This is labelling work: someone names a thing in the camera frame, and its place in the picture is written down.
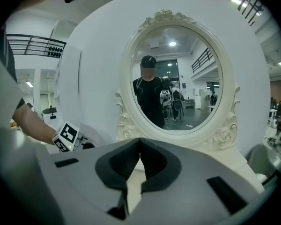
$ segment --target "oval mirror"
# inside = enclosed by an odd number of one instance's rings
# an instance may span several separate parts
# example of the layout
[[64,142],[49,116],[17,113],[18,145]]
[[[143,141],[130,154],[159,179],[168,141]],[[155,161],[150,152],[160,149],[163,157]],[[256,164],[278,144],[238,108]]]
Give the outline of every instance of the oval mirror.
[[164,130],[195,130],[215,113],[222,72],[206,40],[177,25],[150,31],[132,58],[134,99],[142,114]]

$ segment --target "black cap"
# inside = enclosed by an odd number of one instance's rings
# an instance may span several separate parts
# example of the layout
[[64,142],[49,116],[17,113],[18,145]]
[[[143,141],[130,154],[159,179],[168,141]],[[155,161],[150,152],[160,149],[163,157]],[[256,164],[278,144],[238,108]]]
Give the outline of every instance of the black cap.
[[143,68],[155,68],[156,59],[150,55],[144,56],[141,60],[141,66]]

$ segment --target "white column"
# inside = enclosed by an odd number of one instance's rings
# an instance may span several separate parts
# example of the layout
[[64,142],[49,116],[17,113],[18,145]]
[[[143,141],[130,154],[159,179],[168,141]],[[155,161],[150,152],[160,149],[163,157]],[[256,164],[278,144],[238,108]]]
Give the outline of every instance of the white column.
[[49,83],[50,83],[50,77],[49,77],[49,72],[47,72],[47,85],[48,85],[48,102],[49,102],[49,107],[51,106],[51,96],[50,96],[50,89],[49,89]]
[[33,103],[34,103],[34,111],[37,112],[39,116],[41,116],[41,96],[40,96],[40,82],[41,82],[41,69],[36,68],[34,71],[34,79],[33,79]]

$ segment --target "white ornate mirror frame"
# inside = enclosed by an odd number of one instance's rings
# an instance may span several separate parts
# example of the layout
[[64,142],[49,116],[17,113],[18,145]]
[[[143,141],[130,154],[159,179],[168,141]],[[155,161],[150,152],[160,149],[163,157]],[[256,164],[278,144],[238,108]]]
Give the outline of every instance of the white ornate mirror frame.
[[[222,86],[220,102],[208,119],[200,126],[187,131],[187,134],[185,131],[171,133],[155,126],[138,108],[133,96],[131,62],[135,49],[150,31],[168,25],[182,26],[197,33],[213,53],[215,62],[220,64],[218,67]],[[119,140],[147,137],[205,151],[217,151],[233,146],[237,135],[235,108],[239,102],[236,98],[239,87],[235,84],[231,62],[221,43],[210,31],[193,19],[181,13],[173,14],[169,10],[155,13],[154,18],[148,17],[131,36],[124,50],[120,76],[120,90],[116,92],[116,96],[120,98],[117,105],[122,109],[118,122]]]

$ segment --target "person's arm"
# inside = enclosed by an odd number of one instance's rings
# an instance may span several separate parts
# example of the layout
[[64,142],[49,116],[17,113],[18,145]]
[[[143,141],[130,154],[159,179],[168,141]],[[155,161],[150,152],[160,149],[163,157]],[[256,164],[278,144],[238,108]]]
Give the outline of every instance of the person's arm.
[[26,104],[16,109],[13,120],[34,139],[52,144],[55,130],[45,124]]

